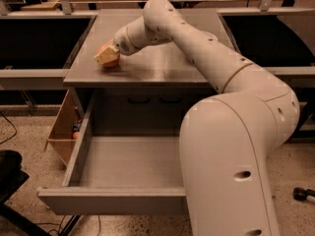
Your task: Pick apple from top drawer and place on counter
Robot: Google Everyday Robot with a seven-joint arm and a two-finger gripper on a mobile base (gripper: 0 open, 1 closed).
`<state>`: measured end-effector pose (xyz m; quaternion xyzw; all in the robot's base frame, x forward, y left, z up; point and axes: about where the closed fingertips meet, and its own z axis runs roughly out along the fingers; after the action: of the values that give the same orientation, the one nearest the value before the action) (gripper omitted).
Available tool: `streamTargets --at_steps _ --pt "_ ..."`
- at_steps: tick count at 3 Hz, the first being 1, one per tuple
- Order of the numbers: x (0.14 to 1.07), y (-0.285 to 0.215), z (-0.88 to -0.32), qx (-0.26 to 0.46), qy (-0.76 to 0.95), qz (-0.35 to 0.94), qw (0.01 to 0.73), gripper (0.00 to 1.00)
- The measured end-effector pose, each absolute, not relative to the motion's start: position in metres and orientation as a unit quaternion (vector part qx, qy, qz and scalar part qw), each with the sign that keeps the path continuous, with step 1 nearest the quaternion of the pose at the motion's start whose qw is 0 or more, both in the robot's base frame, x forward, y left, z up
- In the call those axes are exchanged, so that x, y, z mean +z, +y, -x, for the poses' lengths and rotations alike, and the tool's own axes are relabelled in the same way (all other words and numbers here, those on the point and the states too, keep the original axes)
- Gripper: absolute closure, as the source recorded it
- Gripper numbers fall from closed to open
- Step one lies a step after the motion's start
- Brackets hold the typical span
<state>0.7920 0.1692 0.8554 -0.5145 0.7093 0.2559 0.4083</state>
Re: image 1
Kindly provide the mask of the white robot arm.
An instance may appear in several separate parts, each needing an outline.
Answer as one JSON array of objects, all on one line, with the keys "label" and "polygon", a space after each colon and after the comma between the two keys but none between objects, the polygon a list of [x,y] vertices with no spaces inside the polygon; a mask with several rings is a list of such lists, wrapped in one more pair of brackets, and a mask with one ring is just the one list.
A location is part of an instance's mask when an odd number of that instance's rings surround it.
[{"label": "white robot arm", "polygon": [[173,42],[216,95],[194,104],[180,128],[179,156],[194,236],[280,236],[267,155],[299,119],[294,91],[273,74],[189,25],[167,0],[149,0],[95,56],[116,65],[149,45]]}]

